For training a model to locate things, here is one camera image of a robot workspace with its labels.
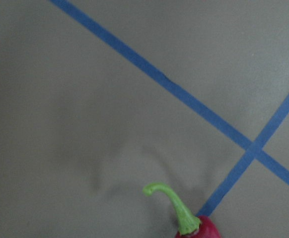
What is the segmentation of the red chili pepper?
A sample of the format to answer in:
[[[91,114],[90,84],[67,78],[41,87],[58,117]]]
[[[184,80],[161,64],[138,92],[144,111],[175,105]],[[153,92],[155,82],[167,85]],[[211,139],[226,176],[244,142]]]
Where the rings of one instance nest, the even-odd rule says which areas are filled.
[[[177,193],[168,185],[161,182],[153,182],[143,188],[146,196],[151,196],[155,192],[164,193],[172,203],[176,214],[178,231],[176,238],[220,238],[221,235],[215,224],[208,216],[195,216],[189,208],[182,202]]]

